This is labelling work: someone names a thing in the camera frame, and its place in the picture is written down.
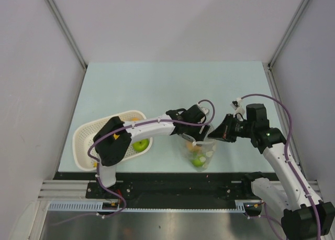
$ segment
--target white basket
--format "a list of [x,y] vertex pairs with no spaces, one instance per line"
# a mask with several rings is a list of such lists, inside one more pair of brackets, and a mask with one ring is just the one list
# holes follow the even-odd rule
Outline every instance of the white basket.
[[[96,163],[96,160],[91,159],[87,155],[87,151],[93,144],[93,137],[107,123],[107,121],[109,121],[110,118],[115,116],[119,116],[122,121],[130,121],[133,118],[138,118],[140,120],[146,119],[146,116],[142,112],[132,110],[115,114],[109,117],[97,119],[96,121],[92,121],[80,126],[74,132],[72,138],[72,149],[73,149],[74,161],[81,170],[93,171],[96,169],[94,167],[94,163]],[[144,154],[150,149],[151,145],[152,145],[152,138],[149,139],[149,145],[143,152],[136,152],[132,146],[129,146],[125,154],[125,157],[122,159],[122,161],[129,160],[136,156]],[[99,157],[94,148],[92,149],[91,154],[97,158]]]

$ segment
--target white table surface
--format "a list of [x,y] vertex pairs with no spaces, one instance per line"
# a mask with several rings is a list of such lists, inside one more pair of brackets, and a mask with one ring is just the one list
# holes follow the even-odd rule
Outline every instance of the white table surface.
[[[59,172],[83,172],[73,159],[72,136],[90,121],[116,113],[139,110],[147,118],[170,109],[189,108],[202,99],[216,108],[212,122],[217,127],[232,100],[250,93],[271,95],[261,62],[135,62],[90,63],[66,139]],[[272,127],[280,128],[272,101],[250,97],[243,101],[264,103]],[[150,150],[117,165],[118,172],[196,172],[178,149],[177,135],[158,136]],[[273,172],[249,139],[236,143],[218,141],[205,172]]]

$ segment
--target wall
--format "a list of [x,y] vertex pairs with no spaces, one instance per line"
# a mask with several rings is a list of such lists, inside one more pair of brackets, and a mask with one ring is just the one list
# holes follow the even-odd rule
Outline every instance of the wall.
[[0,239],[55,169],[83,71],[44,0],[0,0]]
[[86,62],[269,62],[301,0],[55,0]]
[[335,0],[312,0],[274,65],[292,113],[294,138],[310,180],[335,204]]

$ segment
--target yellow fruit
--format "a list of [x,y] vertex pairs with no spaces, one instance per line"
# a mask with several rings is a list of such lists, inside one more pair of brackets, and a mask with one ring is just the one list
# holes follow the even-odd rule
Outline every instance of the yellow fruit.
[[186,147],[190,152],[201,152],[202,150],[200,146],[193,146],[192,142],[188,140],[186,141]]

